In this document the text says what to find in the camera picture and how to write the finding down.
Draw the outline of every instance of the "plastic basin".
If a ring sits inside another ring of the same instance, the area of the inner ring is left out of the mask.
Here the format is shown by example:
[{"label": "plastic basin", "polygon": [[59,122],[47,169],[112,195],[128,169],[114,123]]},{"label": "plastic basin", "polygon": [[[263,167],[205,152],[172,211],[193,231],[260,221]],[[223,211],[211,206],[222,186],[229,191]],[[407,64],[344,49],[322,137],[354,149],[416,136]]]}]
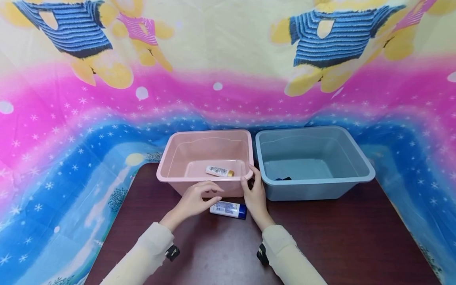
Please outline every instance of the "plastic basin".
[{"label": "plastic basin", "polygon": [[[157,178],[169,183],[181,195],[191,185],[210,180],[225,192],[204,193],[203,197],[243,197],[240,178],[252,177],[248,164],[253,162],[252,136],[247,130],[179,132],[166,144]],[[207,174],[205,170],[209,165],[233,170],[234,176]]]},{"label": "plastic basin", "polygon": [[255,141],[272,201],[337,199],[375,177],[353,137],[339,126],[264,130]]}]

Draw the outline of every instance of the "table surface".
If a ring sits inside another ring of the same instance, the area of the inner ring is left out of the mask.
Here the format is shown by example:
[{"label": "table surface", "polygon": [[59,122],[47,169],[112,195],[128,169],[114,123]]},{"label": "table surface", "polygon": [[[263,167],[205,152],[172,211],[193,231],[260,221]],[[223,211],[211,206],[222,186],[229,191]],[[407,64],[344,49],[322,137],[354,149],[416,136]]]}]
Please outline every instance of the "table surface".
[{"label": "table surface", "polygon": [[[139,170],[86,285],[99,284],[150,224],[179,201],[171,186],[157,180],[157,167]],[[439,284],[376,181],[358,184],[338,200],[268,201],[268,209],[329,285]],[[261,232],[249,214],[240,220],[207,211],[186,220],[174,235],[180,256],[165,260],[145,284],[282,284],[256,258]]]}]

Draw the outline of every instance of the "barcode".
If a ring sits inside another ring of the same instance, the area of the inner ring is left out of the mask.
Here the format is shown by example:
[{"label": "barcode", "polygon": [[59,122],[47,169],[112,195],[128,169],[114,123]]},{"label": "barcode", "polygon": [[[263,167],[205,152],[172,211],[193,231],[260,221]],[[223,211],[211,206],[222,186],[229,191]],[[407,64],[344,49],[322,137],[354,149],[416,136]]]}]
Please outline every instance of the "barcode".
[{"label": "barcode", "polygon": [[220,173],[220,174],[225,174],[226,172],[228,172],[226,169],[219,168],[219,167],[213,167],[213,166],[211,166],[211,168],[209,168],[209,170],[213,171],[215,173]]}]

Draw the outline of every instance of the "blue striped shirt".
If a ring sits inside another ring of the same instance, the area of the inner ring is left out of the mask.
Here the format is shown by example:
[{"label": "blue striped shirt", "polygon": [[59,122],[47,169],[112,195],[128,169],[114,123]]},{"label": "blue striped shirt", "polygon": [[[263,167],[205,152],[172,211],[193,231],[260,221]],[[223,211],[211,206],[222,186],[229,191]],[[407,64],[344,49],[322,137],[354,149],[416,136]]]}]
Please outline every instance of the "blue striped shirt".
[{"label": "blue striped shirt", "polygon": [[[113,48],[101,30],[104,27],[98,9],[103,3],[102,0],[76,4],[14,2],[19,11],[37,29],[41,29],[60,52],[78,58],[90,57]],[[40,11],[54,14],[57,29],[44,22],[39,15]]]},{"label": "blue striped shirt", "polygon": [[[405,6],[383,6],[367,11],[323,13],[310,11],[290,18],[291,44],[298,42],[294,66],[310,64],[324,68],[360,58],[369,40],[388,18]],[[317,35],[318,24],[332,20],[328,36]]]}]

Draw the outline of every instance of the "hand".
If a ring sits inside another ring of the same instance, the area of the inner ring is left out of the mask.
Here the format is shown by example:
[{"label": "hand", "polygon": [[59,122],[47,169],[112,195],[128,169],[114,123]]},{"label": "hand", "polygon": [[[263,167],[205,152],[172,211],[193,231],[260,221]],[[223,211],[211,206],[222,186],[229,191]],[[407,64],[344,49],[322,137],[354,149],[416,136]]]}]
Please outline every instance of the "hand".
[{"label": "hand", "polygon": [[254,186],[249,189],[247,180],[241,176],[241,185],[244,190],[244,200],[247,209],[254,218],[261,231],[264,231],[268,226],[275,225],[274,220],[268,213],[266,208],[266,193],[264,191],[263,182],[261,181],[261,172],[255,166],[249,165],[254,172]]},{"label": "hand", "polygon": [[212,181],[199,182],[185,191],[179,203],[163,217],[160,224],[167,227],[170,231],[174,231],[185,219],[206,211],[222,199],[222,197],[213,197],[209,201],[204,201],[201,195],[203,192],[209,191],[224,192],[224,190]]}]

